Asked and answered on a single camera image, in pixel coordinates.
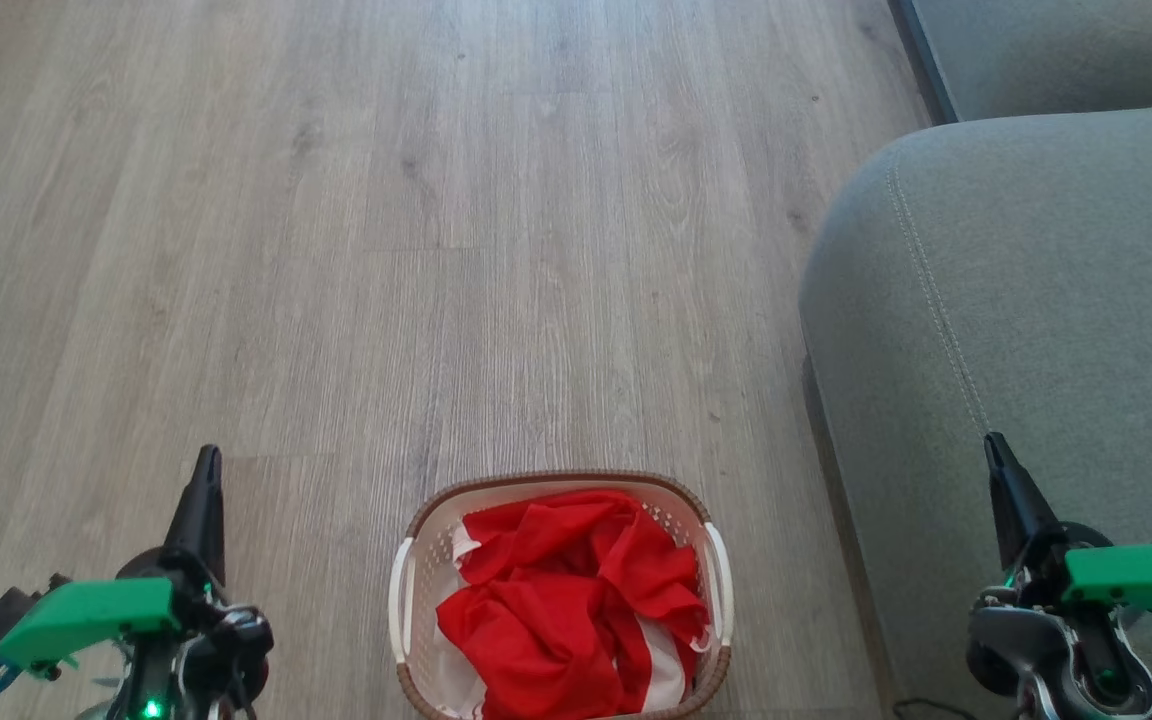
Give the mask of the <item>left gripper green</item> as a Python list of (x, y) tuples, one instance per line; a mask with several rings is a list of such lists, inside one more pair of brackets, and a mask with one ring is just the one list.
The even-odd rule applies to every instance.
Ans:
[(273, 626), (225, 594), (223, 456), (198, 450), (164, 548), (142, 553), (114, 579), (54, 577), (23, 597), (0, 635), (0, 661), (37, 679), (97, 644), (124, 655), (118, 703), (252, 703), (270, 679)]

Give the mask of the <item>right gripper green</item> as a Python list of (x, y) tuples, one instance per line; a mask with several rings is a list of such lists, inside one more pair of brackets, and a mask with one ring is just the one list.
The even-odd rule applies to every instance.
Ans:
[(987, 433), (983, 446), (1005, 585), (1024, 609), (1152, 612), (1152, 543), (1114, 544), (1058, 520), (1005, 434)]

